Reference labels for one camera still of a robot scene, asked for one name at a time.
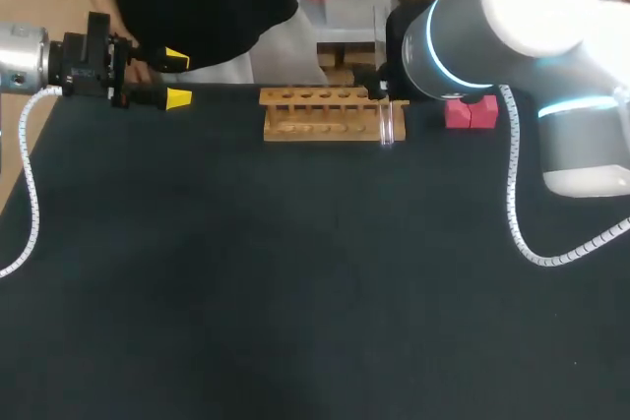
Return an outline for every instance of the black table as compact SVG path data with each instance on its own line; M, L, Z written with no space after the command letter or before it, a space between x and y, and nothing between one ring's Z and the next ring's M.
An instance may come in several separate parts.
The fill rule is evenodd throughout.
M40 239L0 281L2 420L629 418L630 239L559 270L518 254L505 113L457 133L415 108L393 150L272 145L256 90L195 97L55 107ZM522 115L536 250L630 213L546 192ZM20 181L3 265L29 228Z

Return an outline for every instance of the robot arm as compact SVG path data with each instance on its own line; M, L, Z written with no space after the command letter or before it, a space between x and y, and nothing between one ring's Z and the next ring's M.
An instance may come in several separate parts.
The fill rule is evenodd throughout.
M167 110L190 103L188 90L125 84L131 59L146 61L165 73L186 71L189 62L170 50L148 55L128 39L111 35L105 14L90 13L87 34L66 33L63 41L51 41L42 28L0 22L0 97L2 93L33 95L57 86L66 96L108 98L117 108L135 103Z
M538 105L551 191L630 194L628 26L630 5L615 2L437 0L395 43L400 49L388 61L401 67L390 73L437 99L493 85L527 93Z

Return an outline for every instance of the wooden test tube rack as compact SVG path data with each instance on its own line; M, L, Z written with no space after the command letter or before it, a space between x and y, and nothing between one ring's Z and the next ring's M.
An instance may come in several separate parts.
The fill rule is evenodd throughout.
M266 107L267 142L378 142L381 114L389 113L388 99L370 100L364 88L262 89ZM394 101L393 131L397 142L406 136L403 106Z

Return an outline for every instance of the white cable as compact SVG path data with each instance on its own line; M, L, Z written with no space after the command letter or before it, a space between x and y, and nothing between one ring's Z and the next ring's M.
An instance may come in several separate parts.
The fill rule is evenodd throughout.
M61 95L61 88L42 89L35 95L33 95L20 115L20 122L18 124L18 139L20 141L20 155L22 156L22 164L24 165L24 176L27 180L27 188L29 189L29 198L31 199L31 235L29 241L22 254L9 266L0 270L0 278L15 272L21 265L29 258L32 250L37 242L37 235L39 234L39 203L37 202L37 190L35 188L35 181L32 177L31 160L29 159L29 147L27 145L27 123L29 121L29 114L35 105L43 98L49 95Z
M534 253L528 244L525 242L521 229L519 228L519 220L516 212L516 179L519 167L519 147L521 144L521 124L519 121L519 110L516 106L516 101L512 95L512 91L508 86L500 87L501 94L505 100L505 104L508 109L508 115L510 117L510 162L508 167L508 189L507 189L507 212L508 212L508 224L510 225L510 232L512 238L516 243L519 251L529 261L538 266L547 268L553 268L557 266L563 266L568 263L572 263L579 260L583 256L588 255L597 248L602 247L609 241L612 241L617 236L630 230L630 217L622 220L618 224L608 228L601 235L596 236L591 241L578 246L575 250L572 250L564 255L545 257Z

